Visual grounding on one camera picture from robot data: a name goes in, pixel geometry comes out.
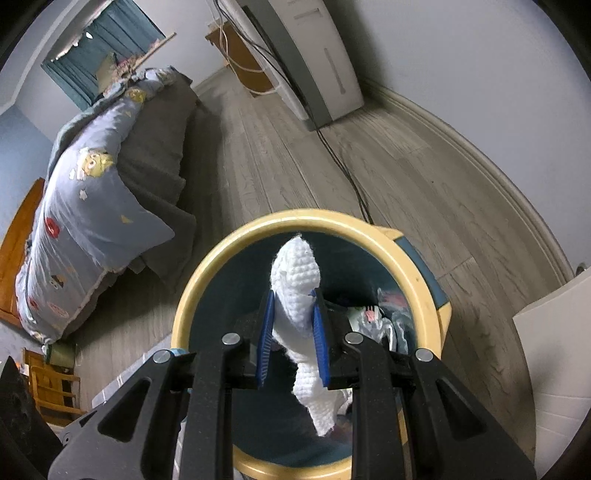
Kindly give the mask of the black white wrapper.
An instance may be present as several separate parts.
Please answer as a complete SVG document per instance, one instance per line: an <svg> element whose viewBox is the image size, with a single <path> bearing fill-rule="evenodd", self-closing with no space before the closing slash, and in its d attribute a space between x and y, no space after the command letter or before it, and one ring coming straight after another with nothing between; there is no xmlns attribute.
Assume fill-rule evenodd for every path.
<svg viewBox="0 0 591 480"><path fill-rule="evenodd" d="M346 316L354 332L392 352L410 355L418 346L411 308L400 289L378 289L377 305L351 307Z"/></svg>

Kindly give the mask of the white cloth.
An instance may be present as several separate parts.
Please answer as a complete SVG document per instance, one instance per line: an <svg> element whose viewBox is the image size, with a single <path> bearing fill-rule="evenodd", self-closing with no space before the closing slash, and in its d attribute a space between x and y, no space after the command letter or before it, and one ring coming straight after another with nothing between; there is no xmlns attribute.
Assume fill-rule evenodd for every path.
<svg viewBox="0 0 591 480"><path fill-rule="evenodd" d="M300 235L280 247L270 269L270 289L274 294L273 339L294 363L291 392L308 411L318 436L332 432L339 414L352 404L353 392L329 390L322 385L315 351L315 296L321 272L311 245Z"/></svg>

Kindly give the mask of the small green trash bin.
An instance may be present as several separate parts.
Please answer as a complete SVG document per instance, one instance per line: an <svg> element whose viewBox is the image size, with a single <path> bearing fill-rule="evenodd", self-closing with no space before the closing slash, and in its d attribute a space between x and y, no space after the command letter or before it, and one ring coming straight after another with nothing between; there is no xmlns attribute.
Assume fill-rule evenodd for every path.
<svg viewBox="0 0 591 480"><path fill-rule="evenodd" d="M46 364L73 370L75 367L75 347L67 342L55 342L42 347Z"/></svg>

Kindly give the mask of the yellow rimmed teal trash bin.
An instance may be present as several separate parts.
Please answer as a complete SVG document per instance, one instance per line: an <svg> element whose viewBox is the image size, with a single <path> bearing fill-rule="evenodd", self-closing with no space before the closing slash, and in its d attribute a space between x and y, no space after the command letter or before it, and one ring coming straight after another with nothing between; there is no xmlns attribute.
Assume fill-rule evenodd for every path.
<svg viewBox="0 0 591 480"><path fill-rule="evenodd" d="M295 232L315 232L348 241L376 259L401 288L408 301L420 347L438 355L451 322L452 306L429 268L401 232L370 226L352 216L318 209L288 210L264 216L239 228L217 244L198 265L185 287L174 317L171 345L186 348L198 305L217 280L235 289L252 286L252 270L225 275L252 245ZM404 450L394 392L393 353L349 328L348 321L331 315L321 290L308 289L311 305L304 318L318 363L322 385L353 389L353 454L311 477L332 479L351 473L355 479L404 478ZM263 386L270 365L270 343L279 327L279 293L270 289L262 297L262 313L254 330L240 334L230 329L235 320L228 301L214 300L211 319L221 328L211 344L198 349L193 375L180 471L202 479L228 479L237 467L259 473L263 463L233 447L231 440L232 392Z"/></svg>

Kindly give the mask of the grey checked floor rug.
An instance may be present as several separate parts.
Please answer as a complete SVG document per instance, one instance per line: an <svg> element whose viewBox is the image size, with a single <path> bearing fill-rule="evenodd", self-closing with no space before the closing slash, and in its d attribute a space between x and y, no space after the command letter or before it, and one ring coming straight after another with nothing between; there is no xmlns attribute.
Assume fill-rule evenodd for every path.
<svg viewBox="0 0 591 480"><path fill-rule="evenodd" d="M159 349L84 428L92 479L170 479L186 397L183 352Z"/></svg>

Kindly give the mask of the wooden bedside chair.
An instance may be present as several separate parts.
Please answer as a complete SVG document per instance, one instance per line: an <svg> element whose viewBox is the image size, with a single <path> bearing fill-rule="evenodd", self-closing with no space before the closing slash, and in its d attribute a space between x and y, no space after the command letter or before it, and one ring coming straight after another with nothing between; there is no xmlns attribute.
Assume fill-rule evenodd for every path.
<svg viewBox="0 0 591 480"><path fill-rule="evenodd" d="M50 426L65 427L86 413L81 408L80 379L71 369L47 364L44 357L22 350L22 367L34 406Z"/></svg>

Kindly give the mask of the wooden bed headboard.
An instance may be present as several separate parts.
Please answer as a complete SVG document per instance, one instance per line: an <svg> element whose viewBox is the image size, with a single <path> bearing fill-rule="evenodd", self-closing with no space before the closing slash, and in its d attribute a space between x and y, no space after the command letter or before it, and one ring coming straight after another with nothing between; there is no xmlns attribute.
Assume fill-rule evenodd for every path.
<svg viewBox="0 0 591 480"><path fill-rule="evenodd" d="M44 180L38 178L27 193L1 246L0 317L1 321L17 329L21 323L17 309L15 280L24 261L25 242L34 222L35 211L41 201Z"/></svg>

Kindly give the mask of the wooden tv cabinet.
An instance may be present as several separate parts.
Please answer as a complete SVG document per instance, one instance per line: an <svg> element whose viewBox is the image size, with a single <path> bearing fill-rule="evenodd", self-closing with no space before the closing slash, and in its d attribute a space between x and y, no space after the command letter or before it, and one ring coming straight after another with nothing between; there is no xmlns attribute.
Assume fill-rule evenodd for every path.
<svg viewBox="0 0 591 480"><path fill-rule="evenodd" d="M224 22L222 27L209 25L209 32L205 38L221 53L225 64L235 73L238 81L250 95L257 97L276 92L273 83L250 53L245 41L228 22Z"/></svg>

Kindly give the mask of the teal window curtain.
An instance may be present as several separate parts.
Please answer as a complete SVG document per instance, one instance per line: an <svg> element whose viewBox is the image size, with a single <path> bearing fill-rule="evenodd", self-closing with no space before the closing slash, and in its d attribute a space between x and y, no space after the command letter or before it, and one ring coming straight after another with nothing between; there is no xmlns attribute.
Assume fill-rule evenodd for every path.
<svg viewBox="0 0 591 480"><path fill-rule="evenodd" d="M112 1L84 28L64 54L48 56L42 70L81 110L98 97L96 72L109 57L115 61L145 54L164 33L133 1Z"/></svg>

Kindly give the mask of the white air purifier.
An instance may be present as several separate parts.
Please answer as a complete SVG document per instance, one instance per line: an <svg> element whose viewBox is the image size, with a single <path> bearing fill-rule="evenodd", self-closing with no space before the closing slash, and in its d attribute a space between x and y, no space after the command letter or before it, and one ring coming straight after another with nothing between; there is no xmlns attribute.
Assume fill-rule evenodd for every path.
<svg viewBox="0 0 591 480"><path fill-rule="evenodd" d="M358 78L324 2L218 1L216 8L308 130L363 106Z"/></svg>

